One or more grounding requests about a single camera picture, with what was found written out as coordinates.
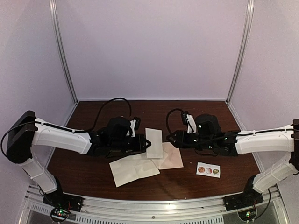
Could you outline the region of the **white letter paper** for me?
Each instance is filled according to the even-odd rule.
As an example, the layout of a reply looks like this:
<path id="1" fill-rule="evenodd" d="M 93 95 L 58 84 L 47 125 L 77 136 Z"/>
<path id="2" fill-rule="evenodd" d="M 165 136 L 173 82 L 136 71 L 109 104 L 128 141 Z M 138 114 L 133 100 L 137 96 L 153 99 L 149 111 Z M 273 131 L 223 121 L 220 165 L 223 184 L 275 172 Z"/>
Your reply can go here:
<path id="1" fill-rule="evenodd" d="M 162 130 L 145 128 L 146 139 L 151 142 L 146 154 L 149 159 L 161 159 L 163 157 L 163 136 Z"/>

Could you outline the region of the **beige paper envelope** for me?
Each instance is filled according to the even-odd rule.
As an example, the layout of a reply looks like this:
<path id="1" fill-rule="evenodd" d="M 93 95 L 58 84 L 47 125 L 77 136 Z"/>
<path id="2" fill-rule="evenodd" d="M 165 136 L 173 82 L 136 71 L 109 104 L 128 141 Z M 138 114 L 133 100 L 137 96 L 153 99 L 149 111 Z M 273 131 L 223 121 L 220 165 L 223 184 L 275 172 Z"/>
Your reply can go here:
<path id="1" fill-rule="evenodd" d="M 164 142 L 163 157 L 159 159 L 152 159 L 155 166 L 159 170 L 183 168 L 183 161 L 181 158 L 179 148 L 175 148 L 170 142 Z"/>

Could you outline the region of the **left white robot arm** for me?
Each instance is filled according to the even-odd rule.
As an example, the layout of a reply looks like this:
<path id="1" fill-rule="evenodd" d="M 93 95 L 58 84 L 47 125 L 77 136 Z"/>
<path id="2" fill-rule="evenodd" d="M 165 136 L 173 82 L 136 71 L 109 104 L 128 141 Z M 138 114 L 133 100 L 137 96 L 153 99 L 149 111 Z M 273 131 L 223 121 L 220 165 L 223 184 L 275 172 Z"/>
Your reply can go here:
<path id="1" fill-rule="evenodd" d="M 136 134 L 140 118 L 129 121 L 123 117 L 109 120 L 97 131 L 78 130 L 48 123 L 26 111 L 8 130 L 4 156 L 18 164 L 35 181 L 57 207 L 67 203 L 67 196 L 59 188 L 59 181 L 31 152 L 33 146 L 48 146 L 70 150 L 88 156 L 135 155 L 144 153 L 151 142 L 143 134 Z"/>

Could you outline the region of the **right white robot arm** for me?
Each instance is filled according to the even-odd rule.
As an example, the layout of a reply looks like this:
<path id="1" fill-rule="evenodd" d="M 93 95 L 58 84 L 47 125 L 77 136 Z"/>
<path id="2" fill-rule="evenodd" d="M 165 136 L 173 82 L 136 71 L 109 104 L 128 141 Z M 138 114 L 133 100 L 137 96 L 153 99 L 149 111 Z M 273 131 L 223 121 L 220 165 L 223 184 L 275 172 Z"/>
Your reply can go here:
<path id="1" fill-rule="evenodd" d="M 269 187 L 299 173 L 299 121 L 261 131 L 223 132 L 214 115 L 193 117 L 181 112 L 187 130 L 169 131 L 167 140 L 177 148 L 211 150 L 215 155 L 238 156 L 254 152 L 285 151 L 285 156 L 267 170 L 250 177 L 240 194 L 240 203 L 251 205 Z"/>

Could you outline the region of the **white folded paper sheet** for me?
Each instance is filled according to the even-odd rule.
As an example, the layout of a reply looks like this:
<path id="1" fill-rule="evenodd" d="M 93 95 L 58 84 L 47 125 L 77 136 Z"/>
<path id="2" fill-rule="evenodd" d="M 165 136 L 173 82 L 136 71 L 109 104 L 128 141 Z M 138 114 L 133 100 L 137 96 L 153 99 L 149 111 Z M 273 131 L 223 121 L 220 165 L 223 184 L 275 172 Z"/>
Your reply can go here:
<path id="1" fill-rule="evenodd" d="M 116 187 L 138 179 L 160 174 L 159 169 L 146 153 L 130 155 L 109 163 Z"/>

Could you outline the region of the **sticker sheet with three seals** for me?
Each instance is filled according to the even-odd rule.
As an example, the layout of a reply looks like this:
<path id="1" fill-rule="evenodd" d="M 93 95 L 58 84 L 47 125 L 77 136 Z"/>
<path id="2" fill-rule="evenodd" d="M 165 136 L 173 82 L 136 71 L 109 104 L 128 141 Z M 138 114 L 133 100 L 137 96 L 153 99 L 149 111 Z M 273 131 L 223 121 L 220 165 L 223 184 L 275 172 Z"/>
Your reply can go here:
<path id="1" fill-rule="evenodd" d="M 196 175 L 220 178 L 221 167 L 219 165 L 198 162 L 196 168 Z"/>

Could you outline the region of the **right circuit board with leds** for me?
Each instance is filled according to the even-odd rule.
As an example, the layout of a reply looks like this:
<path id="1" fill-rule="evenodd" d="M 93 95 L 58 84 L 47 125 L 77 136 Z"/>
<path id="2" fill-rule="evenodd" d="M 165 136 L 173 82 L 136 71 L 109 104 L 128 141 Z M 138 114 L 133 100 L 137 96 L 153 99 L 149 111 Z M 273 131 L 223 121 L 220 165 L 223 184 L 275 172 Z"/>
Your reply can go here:
<path id="1" fill-rule="evenodd" d="M 244 222 L 250 222 L 256 218 L 256 210 L 241 210 L 238 212 L 238 217 Z"/>

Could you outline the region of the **circuit board with leds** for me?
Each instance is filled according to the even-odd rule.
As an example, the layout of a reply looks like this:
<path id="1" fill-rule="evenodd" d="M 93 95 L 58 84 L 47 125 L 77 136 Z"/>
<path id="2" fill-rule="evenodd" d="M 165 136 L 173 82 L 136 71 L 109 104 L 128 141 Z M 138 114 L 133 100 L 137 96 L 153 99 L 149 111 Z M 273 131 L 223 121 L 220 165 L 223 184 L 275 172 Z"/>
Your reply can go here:
<path id="1" fill-rule="evenodd" d="M 256 218 L 256 210 L 241 210 L 238 212 L 238 217 L 244 222 L 250 222 Z"/>
<path id="2" fill-rule="evenodd" d="M 54 222 L 63 222 L 65 221 L 70 215 L 69 211 L 65 211 L 63 209 L 53 208 L 50 212 L 50 218 Z"/>

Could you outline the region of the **left circuit board with leds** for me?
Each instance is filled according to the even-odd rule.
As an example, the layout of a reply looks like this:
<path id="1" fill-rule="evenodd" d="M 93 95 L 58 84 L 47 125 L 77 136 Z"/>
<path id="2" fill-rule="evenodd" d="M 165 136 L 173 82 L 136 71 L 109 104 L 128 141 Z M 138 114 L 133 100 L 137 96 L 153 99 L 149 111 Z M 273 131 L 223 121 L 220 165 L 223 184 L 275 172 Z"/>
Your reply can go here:
<path id="1" fill-rule="evenodd" d="M 70 215 L 69 211 L 65 211 L 63 209 L 53 208 L 50 212 L 50 218 L 54 222 L 63 222 L 65 221 Z"/>

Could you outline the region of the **front aluminium rail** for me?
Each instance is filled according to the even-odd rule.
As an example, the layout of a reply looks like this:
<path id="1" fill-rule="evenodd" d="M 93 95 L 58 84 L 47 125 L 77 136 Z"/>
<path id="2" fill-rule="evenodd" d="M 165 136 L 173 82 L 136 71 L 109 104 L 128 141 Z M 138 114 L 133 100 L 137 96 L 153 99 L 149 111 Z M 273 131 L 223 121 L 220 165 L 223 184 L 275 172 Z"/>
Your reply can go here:
<path id="1" fill-rule="evenodd" d="M 83 197 L 80 212 L 72 211 L 63 224 L 290 224 L 277 187 L 271 188 L 271 203 L 254 222 L 243 221 L 238 210 L 227 211 L 222 196 L 173 201 L 125 201 Z M 29 186 L 18 224 L 49 223 L 50 205 L 36 186 Z"/>

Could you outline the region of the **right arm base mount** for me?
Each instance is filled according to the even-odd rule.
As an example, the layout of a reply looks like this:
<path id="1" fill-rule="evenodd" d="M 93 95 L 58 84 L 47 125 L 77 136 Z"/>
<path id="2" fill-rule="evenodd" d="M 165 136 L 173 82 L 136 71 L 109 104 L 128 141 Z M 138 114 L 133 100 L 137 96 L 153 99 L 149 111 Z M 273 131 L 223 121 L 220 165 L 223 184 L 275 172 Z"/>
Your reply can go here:
<path id="1" fill-rule="evenodd" d="M 244 193 L 240 193 L 240 194 L 225 196 L 223 198 L 223 201 L 226 207 L 226 211 L 231 211 L 231 210 L 239 210 L 242 208 L 254 206 L 257 203 L 262 203 L 264 200 L 261 195 L 257 197 L 252 197 Z"/>

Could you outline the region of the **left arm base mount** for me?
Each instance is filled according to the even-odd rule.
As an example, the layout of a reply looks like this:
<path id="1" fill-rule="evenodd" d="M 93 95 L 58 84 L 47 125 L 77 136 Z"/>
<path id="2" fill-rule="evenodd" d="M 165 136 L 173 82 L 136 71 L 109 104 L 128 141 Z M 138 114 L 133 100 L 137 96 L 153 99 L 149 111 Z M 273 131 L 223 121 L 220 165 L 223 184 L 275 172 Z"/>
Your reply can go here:
<path id="1" fill-rule="evenodd" d="M 43 196 L 43 203 L 58 209 L 80 212 L 83 205 L 83 198 L 63 193 L 62 197 L 54 199 L 53 197 L 45 194 Z"/>

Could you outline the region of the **right aluminium frame post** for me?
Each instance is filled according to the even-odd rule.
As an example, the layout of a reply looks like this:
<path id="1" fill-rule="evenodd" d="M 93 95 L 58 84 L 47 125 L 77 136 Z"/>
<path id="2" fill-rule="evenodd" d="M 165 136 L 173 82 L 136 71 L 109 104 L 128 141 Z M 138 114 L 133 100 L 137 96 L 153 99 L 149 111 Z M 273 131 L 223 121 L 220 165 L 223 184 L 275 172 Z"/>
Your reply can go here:
<path id="1" fill-rule="evenodd" d="M 241 45 L 235 65 L 235 70 L 233 74 L 233 79 L 229 88 L 228 96 L 226 98 L 226 103 L 230 104 L 236 85 L 237 81 L 239 78 L 239 75 L 241 73 L 242 69 L 242 63 L 245 57 L 245 52 L 246 52 L 246 47 L 248 45 L 249 41 L 249 35 L 251 32 L 251 27 L 252 27 L 252 21 L 253 21 L 253 16 L 254 16 L 254 0 L 248 0 L 247 1 L 247 9 L 246 9 L 246 14 L 245 14 L 245 22 L 244 22 L 244 27 L 243 27 L 243 33 L 242 33 L 242 39 L 241 39 Z"/>

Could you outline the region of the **aluminium frame post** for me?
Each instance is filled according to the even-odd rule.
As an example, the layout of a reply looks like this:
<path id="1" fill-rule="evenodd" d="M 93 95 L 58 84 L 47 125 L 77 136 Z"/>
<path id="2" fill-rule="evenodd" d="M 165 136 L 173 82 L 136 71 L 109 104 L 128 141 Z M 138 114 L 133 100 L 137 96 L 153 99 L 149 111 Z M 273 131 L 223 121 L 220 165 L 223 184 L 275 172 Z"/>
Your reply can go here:
<path id="1" fill-rule="evenodd" d="M 233 79 L 229 88 L 228 96 L 226 98 L 226 103 L 230 104 L 236 85 L 237 81 L 239 78 L 239 75 L 241 73 L 242 69 L 242 63 L 245 57 L 245 52 L 246 52 L 246 47 L 248 45 L 249 41 L 249 35 L 251 32 L 251 27 L 252 27 L 252 21 L 253 21 L 253 16 L 254 16 L 254 0 L 248 0 L 247 1 L 247 9 L 246 9 L 246 14 L 245 14 L 245 22 L 244 22 L 244 27 L 243 27 L 243 33 L 242 33 L 242 39 L 241 39 L 241 45 L 235 65 L 235 70 L 233 74 Z"/>
<path id="2" fill-rule="evenodd" d="M 61 66 L 63 69 L 64 77 L 66 79 L 66 84 L 69 89 L 72 101 L 74 104 L 78 103 L 78 98 L 75 93 L 73 81 L 70 75 L 69 66 L 66 59 L 66 54 L 64 50 L 63 40 L 61 36 L 60 26 L 59 26 L 59 18 L 57 13 L 57 3 L 55 0 L 49 0 L 49 7 L 50 7 L 50 15 L 52 18 L 54 35 L 57 43 L 58 49 L 58 56 L 60 58 Z"/>

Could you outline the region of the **left aluminium frame post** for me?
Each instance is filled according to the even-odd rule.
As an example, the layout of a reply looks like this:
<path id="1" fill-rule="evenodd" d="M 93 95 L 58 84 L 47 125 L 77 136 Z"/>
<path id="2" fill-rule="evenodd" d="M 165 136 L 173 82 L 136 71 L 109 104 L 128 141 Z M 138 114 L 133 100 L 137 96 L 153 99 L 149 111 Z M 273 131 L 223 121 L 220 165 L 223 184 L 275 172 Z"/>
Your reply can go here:
<path id="1" fill-rule="evenodd" d="M 57 13 L 57 3 L 55 0 L 49 0 L 49 7 L 50 7 L 50 15 L 52 18 L 54 35 L 57 43 L 58 49 L 58 56 L 60 58 L 61 66 L 63 69 L 64 77 L 66 79 L 66 84 L 69 89 L 72 101 L 74 104 L 78 103 L 78 98 L 75 93 L 73 81 L 70 75 L 69 66 L 66 59 L 66 54 L 64 50 L 63 40 L 61 36 L 60 26 L 59 26 L 59 18 Z"/>

